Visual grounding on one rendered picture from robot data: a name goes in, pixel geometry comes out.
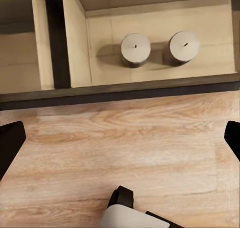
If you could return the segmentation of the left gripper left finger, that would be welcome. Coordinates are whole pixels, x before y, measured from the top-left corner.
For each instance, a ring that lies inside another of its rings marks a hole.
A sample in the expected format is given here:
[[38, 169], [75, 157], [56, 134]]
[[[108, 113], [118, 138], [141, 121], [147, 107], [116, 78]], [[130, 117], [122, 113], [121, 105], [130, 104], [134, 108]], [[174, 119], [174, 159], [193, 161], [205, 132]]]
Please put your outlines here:
[[0, 181], [25, 140], [25, 128], [21, 121], [0, 126]]

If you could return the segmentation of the pillar candle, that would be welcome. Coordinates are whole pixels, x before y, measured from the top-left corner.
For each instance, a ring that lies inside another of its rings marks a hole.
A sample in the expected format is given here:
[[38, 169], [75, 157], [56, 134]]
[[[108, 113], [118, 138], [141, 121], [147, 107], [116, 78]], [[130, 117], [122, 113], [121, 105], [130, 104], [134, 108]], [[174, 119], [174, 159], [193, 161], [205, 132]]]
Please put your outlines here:
[[120, 45], [121, 58], [129, 68], [141, 67], [148, 59], [151, 44], [147, 37], [140, 33], [127, 35]]
[[163, 59], [173, 67], [182, 66], [196, 57], [199, 52], [199, 40], [191, 32], [178, 32], [163, 49]]

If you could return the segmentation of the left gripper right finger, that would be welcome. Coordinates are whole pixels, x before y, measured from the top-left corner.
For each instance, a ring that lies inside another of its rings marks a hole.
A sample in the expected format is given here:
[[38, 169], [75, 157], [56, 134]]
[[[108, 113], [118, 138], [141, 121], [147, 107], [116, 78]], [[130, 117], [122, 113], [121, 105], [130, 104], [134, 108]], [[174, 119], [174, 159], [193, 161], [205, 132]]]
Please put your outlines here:
[[240, 123], [230, 120], [226, 125], [224, 138], [240, 161]]

